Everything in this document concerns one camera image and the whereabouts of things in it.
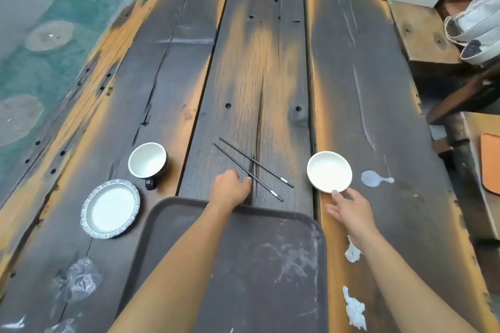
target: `black mug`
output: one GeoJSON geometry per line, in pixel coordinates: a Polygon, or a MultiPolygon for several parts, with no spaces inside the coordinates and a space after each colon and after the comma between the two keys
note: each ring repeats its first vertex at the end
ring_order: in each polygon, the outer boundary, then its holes
{"type": "Polygon", "coordinates": [[[147,142],[135,148],[128,157],[128,170],[138,178],[144,179],[147,190],[158,185],[158,176],[166,168],[168,154],[156,142],[147,142]]]}

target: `white bag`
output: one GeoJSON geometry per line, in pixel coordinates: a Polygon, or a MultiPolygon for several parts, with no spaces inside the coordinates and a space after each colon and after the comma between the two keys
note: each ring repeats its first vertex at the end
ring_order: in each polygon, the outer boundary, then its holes
{"type": "Polygon", "coordinates": [[[465,11],[445,19],[445,34],[465,46],[460,58],[472,65],[500,55],[500,0],[472,0],[465,11]]]}

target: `spilled liquid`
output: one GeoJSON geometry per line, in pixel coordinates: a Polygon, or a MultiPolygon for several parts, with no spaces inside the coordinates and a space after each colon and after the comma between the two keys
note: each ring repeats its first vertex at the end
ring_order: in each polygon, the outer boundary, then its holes
{"type": "Polygon", "coordinates": [[[361,181],[367,187],[375,188],[381,182],[394,183],[394,178],[383,178],[373,170],[366,170],[361,173],[361,181]]]}

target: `orange mat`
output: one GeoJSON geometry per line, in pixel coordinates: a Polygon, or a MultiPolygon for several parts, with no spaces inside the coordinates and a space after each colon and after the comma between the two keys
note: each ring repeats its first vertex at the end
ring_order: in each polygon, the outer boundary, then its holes
{"type": "Polygon", "coordinates": [[[484,188],[500,194],[500,136],[481,134],[481,173],[484,188]]]}

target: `chopsticks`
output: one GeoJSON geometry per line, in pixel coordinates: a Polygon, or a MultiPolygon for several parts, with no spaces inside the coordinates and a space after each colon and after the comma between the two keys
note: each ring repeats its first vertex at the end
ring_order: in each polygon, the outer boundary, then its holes
{"type": "Polygon", "coordinates": [[[247,172],[247,174],[252,177],[253,179],[255,179],[256,182],[258,182],[262,187],[264,187],[266,190],[268,190],[269,192],[271,192],[271,194],[273,194],[275,197],[278,198],[278,200],[280,202],[283,202],[283,198],[281,196],[279,196],[276,192],[272,191],[268,186],[266,186],[264,183],[262,183],[259,178],[257,178],[255,175],[253,175],[250,171],[248,171],[245,166],[243,166],[240,162],[238,162],[237,160],[235,160],[233,157],[231,157],[223,148],[221,148],[219,145],[217,145],[215,142],[214,142],[214,145],[216,146],[217,149],[219,149],[222,153],[226,154],[229,159],[231,159],[231,161],[233,161],[234,163],[236,163],[243,171],[247,172]]]}
{"type": "Polygon", "coordinates": [[[287,181],[285,178],[283,177],[280,177],[278,174],[276,174],[274,171],[268,169],[266,166],[264,166],[262,163],[260,162],[257,162],[256,160],[254,160],[252,157],[250,157],[248,154],[246,153],[243,153],[240,149],[238,149],[237,147],[235,147],[234,145],[230,144],[229,142],[227,142],[225,139],[223,139],[222,137],[219,137],[219,140],[221,140],[222,142],[228,144],[229,146],[231,146],[234,150],[236,150],[238,153],[244,155],[245,157],[247,157],[248,159],[250,159],[253,163],[255,163],[256,165],[259,165],[260,167],[262,167],[264,170],[266,170],[267,172],[269,172],[271,175],[274,175],[276,178],[278,178],[279,180],[281,180],[283,183],[286,183],[287,185],[289,185],[290,187],[293,188],[293,184],[291,184],[289,181],[287,181]]]}

